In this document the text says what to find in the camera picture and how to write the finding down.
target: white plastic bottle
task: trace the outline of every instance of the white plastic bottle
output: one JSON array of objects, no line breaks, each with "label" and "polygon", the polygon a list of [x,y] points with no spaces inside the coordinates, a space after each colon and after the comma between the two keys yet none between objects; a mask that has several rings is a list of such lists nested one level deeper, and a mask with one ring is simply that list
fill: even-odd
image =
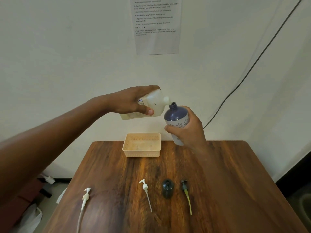
[{"label": "white plastic bottle", "polygon": [[154,110],[153,115],[145,115],[142,113],[129,113],[129,114],[120,114],[123,120],[134,119],[134,118],[143,118],[143,117],[157,117],[160,116],[166,105],[170,105],[171,101],[169,97],[163,97],[160,89],[156,89],[153,92],[143,96],[137,101],[140,105],[145,105]]}]

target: dark baseboard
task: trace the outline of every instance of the dark baseboard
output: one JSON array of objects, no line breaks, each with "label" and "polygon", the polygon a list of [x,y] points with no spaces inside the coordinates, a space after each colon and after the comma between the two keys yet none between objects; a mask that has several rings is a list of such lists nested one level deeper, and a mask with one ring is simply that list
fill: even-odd
[{"label": "dark baseboard", "polygon": [[282,176],[276,185],[287,198],[309,182],[311,182],[311,152]]},{"label": "dark baseboard", "polygon": [[[66,183],[69,184],[72,178],[54,178],[56,183]],[[46,182],[44,178],[38,178],[41,182]]]}]

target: white plastic bag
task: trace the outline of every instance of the white plastic bag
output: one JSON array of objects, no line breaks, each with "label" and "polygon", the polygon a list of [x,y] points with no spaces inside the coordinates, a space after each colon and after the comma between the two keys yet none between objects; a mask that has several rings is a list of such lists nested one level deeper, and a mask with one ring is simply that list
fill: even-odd
[{"label": "white plastic bag", "polygon": [[42,211],[37,208],[36,204],[29,206],[22,215],[21,222],[14,227],[10,233],[33,233],[41,222]]}]

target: wooden table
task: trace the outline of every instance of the wooden table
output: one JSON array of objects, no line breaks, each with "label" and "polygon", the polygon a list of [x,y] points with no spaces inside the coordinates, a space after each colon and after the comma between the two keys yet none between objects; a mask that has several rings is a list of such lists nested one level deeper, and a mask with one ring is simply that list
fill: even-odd
[{"label": "wooden table", "polygon": [[[80,232],[307,233],[246,142],[207,143],[207,158],[172,141],[162,141],[159,158],[126,158],[123,141],[93,142],[44,232],[76,232],[83,190],[91,187]],[[144,178],[152,213],[138,184]],[[168,200],[165,178],[175,183]],[[181,179],[188,180],[192,216]]]}]

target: plastic basket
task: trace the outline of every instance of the plastic basket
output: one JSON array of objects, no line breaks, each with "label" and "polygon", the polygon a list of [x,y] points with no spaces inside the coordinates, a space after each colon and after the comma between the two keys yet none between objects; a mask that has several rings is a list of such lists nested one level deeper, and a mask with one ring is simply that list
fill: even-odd
[{"label": "plastic basket", "polygon": [[126,157],[159,157],[161,150],[160,133],[129,133],[123,148]]}]

